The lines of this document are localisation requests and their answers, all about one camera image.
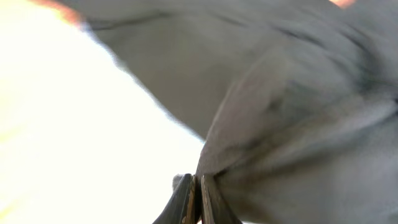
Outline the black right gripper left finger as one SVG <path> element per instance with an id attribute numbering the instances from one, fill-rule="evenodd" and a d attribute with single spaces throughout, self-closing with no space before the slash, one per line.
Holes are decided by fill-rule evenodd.
<path id="1" fill-rule="evenodd" d="M 185 174 L 153 224 L 194 224 L 195 185 L 195 177 Z"/>

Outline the black t-shirt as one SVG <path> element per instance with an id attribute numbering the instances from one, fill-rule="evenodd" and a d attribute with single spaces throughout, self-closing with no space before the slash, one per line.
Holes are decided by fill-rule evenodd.
<path id="1" fill-rule="evenodd" d="M 397 222 L 397 2 L 67 1 L 254 223 Z"/>

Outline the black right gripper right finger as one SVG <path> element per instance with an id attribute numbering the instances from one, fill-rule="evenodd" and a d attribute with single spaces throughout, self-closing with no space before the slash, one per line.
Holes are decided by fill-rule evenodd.
<path id="1" fill-rule="evenodd" d="M 202 176 L 200 186 L 204 224 L 242 224 L 223 199 L 212 175 Z"/>

